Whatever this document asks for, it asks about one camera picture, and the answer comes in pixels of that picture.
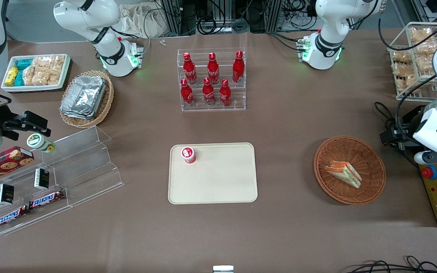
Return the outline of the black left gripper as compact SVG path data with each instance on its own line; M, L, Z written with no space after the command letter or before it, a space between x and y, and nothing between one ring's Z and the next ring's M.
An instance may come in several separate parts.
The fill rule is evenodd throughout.
M421 123L422 114L394 115L394 129L387 129L380 133L383 145L393 145L398 150L419 151L423 144L414 139L414 132Z

